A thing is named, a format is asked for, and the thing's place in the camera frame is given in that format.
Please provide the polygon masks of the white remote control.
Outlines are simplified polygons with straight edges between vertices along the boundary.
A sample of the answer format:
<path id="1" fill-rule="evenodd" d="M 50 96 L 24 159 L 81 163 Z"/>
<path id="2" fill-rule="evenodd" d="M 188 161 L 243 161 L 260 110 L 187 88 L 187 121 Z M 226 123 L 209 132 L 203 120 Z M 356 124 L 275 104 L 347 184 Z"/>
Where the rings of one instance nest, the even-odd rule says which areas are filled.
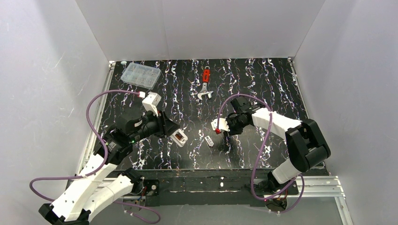
<path id="1" fill-rule="evenodd" d="M 181 129 L 178 129 L 175 132 L 173 132 L 172 135 L 170 136 L 170 138 L 179 147 L 183 147 L 188 141 L 187 135 Z"/>

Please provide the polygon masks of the white remote battery cover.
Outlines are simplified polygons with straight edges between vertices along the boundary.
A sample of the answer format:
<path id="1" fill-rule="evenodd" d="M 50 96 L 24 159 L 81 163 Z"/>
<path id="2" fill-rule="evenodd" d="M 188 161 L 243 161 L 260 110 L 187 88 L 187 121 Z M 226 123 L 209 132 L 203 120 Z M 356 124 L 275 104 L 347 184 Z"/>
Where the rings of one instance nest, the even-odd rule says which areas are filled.
<path id="1" fill-rule="evenodd" d="M 209 135 L 205 136 L 205 141 L 210 148 L 214 147 L 214 142 Z"/>

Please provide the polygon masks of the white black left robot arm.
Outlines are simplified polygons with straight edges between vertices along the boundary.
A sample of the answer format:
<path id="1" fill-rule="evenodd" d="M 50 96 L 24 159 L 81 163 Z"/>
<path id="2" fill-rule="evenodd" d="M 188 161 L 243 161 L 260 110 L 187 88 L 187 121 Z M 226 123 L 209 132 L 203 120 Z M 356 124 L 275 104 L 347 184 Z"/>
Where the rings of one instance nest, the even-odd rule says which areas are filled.
<path id="1" fill-rule="evenodd" d="M 97 190 L 103 180 L 133 151 L 133 145 L 150 136 L 170 137 L 183 147 L 188 137 L 179 124 L 164 112 L 147 111 L 136 119 L 113 125 L 100 139 L 77 179 L 55 200 L 44 203 L 39 214 L 52 225 L 88 225 L 99 212 L 115 200 L 136 189 L 144 189 L 144 176 L 129 168 L 107 186 Z"/>

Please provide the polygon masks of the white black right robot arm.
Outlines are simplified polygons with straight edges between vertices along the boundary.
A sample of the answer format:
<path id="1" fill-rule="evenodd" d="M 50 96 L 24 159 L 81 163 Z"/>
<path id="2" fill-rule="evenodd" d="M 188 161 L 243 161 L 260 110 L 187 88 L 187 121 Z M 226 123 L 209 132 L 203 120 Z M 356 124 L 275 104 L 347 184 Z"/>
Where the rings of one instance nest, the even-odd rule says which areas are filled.
<path id="1" fill-rule="evenodd" d="M 239 135 L 251 125 L 285 140 L 289 157 L 268 174 L 268 182 L 274 187 L 285 184 L 330 157 L 330 148 L 314 120 L 285 117 L 269 110 L 265 104 L 249 102 L 242 95 L 232 99 L 230 104 L 234 112 L 227 116 L 225 125 L 220 126 L 226 135 Z"/>

